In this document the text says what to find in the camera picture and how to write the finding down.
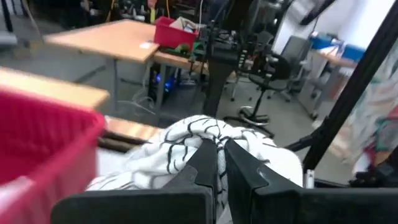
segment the red plastic crate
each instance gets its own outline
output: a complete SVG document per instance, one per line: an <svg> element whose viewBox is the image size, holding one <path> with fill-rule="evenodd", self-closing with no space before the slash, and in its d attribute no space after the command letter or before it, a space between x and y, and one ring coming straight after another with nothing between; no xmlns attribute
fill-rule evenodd
<svg viewBox="0 0 398 224"><path fill-rule="evenodd" d="M0 212L0 223L50 223L52 207L95 177L104 118L6 90L0 90L0 108L0 185L19 176L34 182Z"/></svg>
<svg viewBox="0 0 398 224"><path fill-rule="evenodd" d="M160 17L156 20L156 30L154 42L164 47L176 49L180 44L188 44L190 50L193 49L193 43L197 39L198 31L194 33L170 27L175 20L167 17Z"/></svg>

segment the chair base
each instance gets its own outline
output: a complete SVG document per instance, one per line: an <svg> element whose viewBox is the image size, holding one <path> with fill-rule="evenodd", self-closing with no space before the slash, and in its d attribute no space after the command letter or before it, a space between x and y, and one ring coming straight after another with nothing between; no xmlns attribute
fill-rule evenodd
<svg viewBox="0 0 398 224"><path fill-rule="evenodd" d="M255 116L254 119L256 119L256 121L262 121L264 118L267 118L268 115L259 115L259 116ZM223 119L224 121L238 121L240 123L244 123L247 124L249 128L253 127L253 128L257 128L261 131L264 131L265 133L267 133L268 137L270 137L271 139L273 139L275 137L275 134L272 133L270 130L268 130L267 128L264 127L264 125L253 125L250 124L248 122L246 122L245 120L243 120L242 118L239 117L234 117L234 116L226 116Z"/></svg>

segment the white cloth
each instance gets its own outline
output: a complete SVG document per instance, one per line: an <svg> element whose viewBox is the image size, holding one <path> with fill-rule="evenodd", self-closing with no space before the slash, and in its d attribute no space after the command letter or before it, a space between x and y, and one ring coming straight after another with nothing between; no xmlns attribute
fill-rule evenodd
<svg viewBox="0 0 398 224"><path fill-rule="evenodd" d="M159 189L184 168L202 139L211 139L218 146L217 181L221 193L217 195L217 217L228 223L231 217L229 209L225 210L228 182L224 144L230 138L272 170L302 186L301 162L293 152L278 148L271 139L253 129L234 128L224 121L196 115L176 122L149 143L128 152L120 171L97 177L88 190Z"/></svg>

